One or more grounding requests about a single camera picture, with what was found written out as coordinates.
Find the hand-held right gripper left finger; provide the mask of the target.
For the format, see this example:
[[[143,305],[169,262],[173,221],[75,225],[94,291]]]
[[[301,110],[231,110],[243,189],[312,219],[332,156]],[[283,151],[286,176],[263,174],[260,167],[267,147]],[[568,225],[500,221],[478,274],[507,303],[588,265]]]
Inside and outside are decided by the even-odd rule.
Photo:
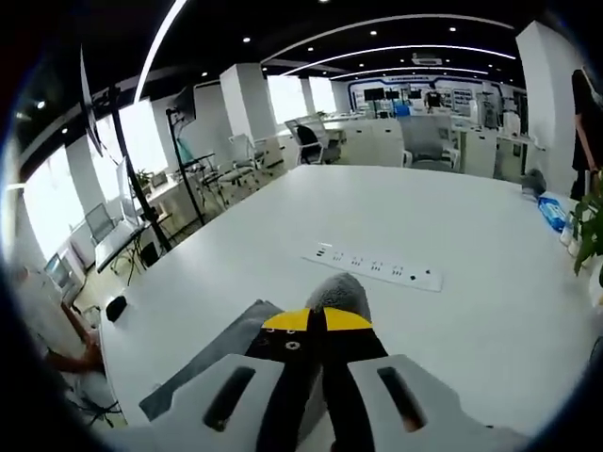
[[[179,371],[156,395],[153,434],[161,451],[294,451],[326,412],[312,308],[245,322],[228,352],[200,372]]]

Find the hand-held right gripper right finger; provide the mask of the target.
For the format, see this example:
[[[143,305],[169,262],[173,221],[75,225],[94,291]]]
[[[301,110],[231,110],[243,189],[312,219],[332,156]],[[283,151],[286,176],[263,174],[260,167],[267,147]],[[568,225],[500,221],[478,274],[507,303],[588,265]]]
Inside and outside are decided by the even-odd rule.
[[[388,354],[371,323],[335,308],[313,310],[313,336],[336,451],[522,451],[529,440],[486,426],[459,396],[403,355]]]

